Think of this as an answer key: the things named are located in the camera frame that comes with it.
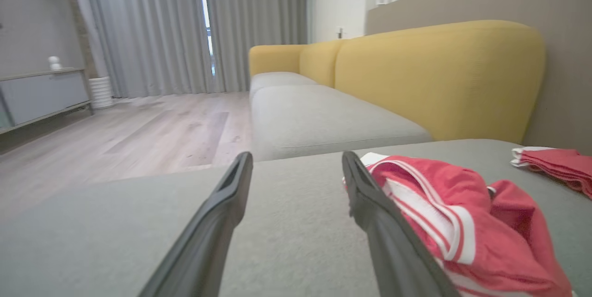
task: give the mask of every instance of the red cloth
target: red cloth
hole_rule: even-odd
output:
[[[520,162],[529,163],[534,171],[565,181],[571,189],[592,199],[592,157],[568,149],[529,151],[524,148]]]
[[[545,218],[511,181],[446,162],[390,156],[368,166],[466,296],[570,297]]]

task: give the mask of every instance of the folded red towel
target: folded red towel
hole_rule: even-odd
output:
[[[592,157],[571,149],[546,147],[517,148],[512,154],[512,165],[544,172],[592,199]]]

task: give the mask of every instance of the white plant pot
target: white plant pot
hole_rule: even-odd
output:
[[[113,106],[113,93],[108,76],[91,78],[88,82],[91,87],[93,109],[107,109]]]

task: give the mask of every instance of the seat cushion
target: seat cushion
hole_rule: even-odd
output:
[[[295,72],[264,72],[251,78],[249,99],[261,88],[276,86],[305,86],[317,84],[314,80]]]
[[[258,161],[432,140],[418,124],[326,86],[262,88],[251,106]]]
[[[592,291],[590,200],[510,166],[516,147],[460,140],[357,153],[442,160],[475,170],[488,184],[516,183],[543,210],[556,257],[573,290],[586,296]],[[366,234],[348,215],[341,155],[255,163],[220,297],[379,297]],[[225,170],[71,187],[0,223],[0,295],[137,296]]]

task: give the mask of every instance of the white figurine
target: white figurine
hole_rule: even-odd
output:
[[[49,61],[49,69],[51,69],[52,71],[57,71],[62,68],[59,57],[50,56],[47,60]]]

